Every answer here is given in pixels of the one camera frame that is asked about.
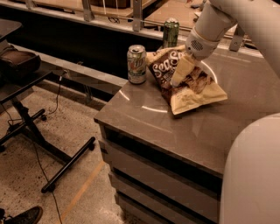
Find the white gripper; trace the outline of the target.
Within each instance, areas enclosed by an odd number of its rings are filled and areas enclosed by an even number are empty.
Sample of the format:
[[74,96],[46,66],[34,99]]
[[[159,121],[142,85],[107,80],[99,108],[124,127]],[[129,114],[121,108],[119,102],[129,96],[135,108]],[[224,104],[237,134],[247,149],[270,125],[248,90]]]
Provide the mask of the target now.
[[188,54],[182,56],[178,62],[171,85],[177,87],[183,79],[195,68],[196,60],[201,61],[208,58],[219,44],[218,41],[210,41],[202,38],[193,28],[185,42],[185,51]]

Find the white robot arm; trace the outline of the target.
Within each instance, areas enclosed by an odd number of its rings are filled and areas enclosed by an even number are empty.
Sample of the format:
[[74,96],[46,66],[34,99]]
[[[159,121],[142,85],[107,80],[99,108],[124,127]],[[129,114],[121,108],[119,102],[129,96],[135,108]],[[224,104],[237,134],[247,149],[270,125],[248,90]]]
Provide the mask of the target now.
[[280,6],[272,0],[209,0],[188,39],[209,49],[233,25],[261,63],[220,63],[227,102],[183,128],[187,159],[222,179],[219,224],[280,224]]

